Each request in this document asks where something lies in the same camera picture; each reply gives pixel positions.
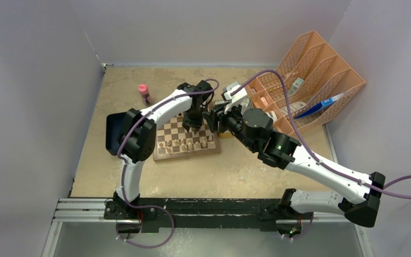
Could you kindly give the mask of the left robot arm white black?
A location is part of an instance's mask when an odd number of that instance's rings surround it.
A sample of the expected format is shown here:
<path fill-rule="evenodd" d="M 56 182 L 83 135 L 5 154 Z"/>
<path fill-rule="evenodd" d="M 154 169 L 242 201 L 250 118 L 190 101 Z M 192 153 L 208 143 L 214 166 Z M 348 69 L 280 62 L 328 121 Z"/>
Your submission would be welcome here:
<path fill-rule="evenodd" d="M 138 213 L 139 182 L 145 160 L 156 148 L 156 131 L 177 114 L 183 114 L 182 126 L 187 132 L 198 132 L 203 125 L 203 112 L 207 99 L 215 88 L 210 80 L 197 85 L 183 83 L 169 96 L 142 110 L 129 109 L 125 114 L 120 134 L 117 157 L 124 162 L 121 185 L 116 189 L 113 201 L 117 212 L 125 219 Z"/>

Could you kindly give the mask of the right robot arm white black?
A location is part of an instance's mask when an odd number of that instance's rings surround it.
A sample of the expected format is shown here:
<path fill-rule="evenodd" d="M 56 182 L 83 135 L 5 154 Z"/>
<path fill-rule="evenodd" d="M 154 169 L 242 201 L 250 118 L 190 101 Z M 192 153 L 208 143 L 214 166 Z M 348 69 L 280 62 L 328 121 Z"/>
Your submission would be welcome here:
<path fill-rule="evenodd" d="M 273 119 L 259 108 L 241 112 L 233 107 L 225 112 L 216 106 L 203 112 L 211 132 L 229 131 L 264 164 L 296 172 L 328 188 L 329 192 L 306 192 L 287 189 L 279 203 L 280 213 L 287 218 L 304 213 L 331 213 L 344 216 L 348 221 L 372 228 L 377 218 L 385 177 L 374 172 L 361 174 L 345 168 L 315 153 L 309 153 L 298 139 L 277 131 Z M 365 187 L 374 185 L 376 189 Z"/>

